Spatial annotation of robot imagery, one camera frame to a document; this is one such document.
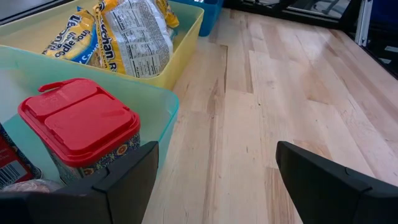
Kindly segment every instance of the red plastic lid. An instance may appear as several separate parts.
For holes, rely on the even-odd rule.
[[[18,107],[22,119],[70,167],[89,166],[139,132],[137,113],[91,80],[39,88]]]

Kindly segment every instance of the wooden countertop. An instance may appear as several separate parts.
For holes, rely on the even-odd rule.
[[[398,81],[340,31],[223,9],[174,92],[143,223],[301,223],[280,140],[398,185]]]

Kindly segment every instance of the plastic bag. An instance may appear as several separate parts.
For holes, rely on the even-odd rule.
[[[69,17],[66,28],[55,37],[43,54],[101,67],[97,49],[94,17],[78,7],[78,12]]]
[[[103,68],[137,78],[156,77],[173,43],[151,0],[105,0],[94,7]]]
[[[2,192],[44,192],[50,193],[58,189],[61,189],[62,185],[52,181],[52,180],[28,180],[24,182],[19,182],[16,184],[8,185],[3,188]]]
[[[174,14],[169,5],[169,0],[155,0],[159,11],[163,14],[166,24],[171,28],[176,28],[180,25],[177,16]]]

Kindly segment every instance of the blue plastic bin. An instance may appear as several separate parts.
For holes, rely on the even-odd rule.
[[[44,178],[60,181],[45,146],[17,114],[17,107],[27,97],[40,94],[41,85],[78,77],[94,80],[139,114],[141,145],[159,142],[159,173],[177,120],[178,98],[173,92],[99,68],[0,46],[0,123],[20,150],[43,170]]]
[[[210,34],[214,25],[217,22],[218,16],[220,15],[221,8],[223,7],[224,0],[205,0],[204,2],[195,2],[194,0],[173,0],[192,6],[201,7],[205,10],[203,16],[203,22],[201,23],[199,36],[206,37]]]

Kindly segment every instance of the red package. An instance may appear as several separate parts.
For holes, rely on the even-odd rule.
[[[33,174],[19,159],[15,150],[0,136],[0,189],[33,178]]]

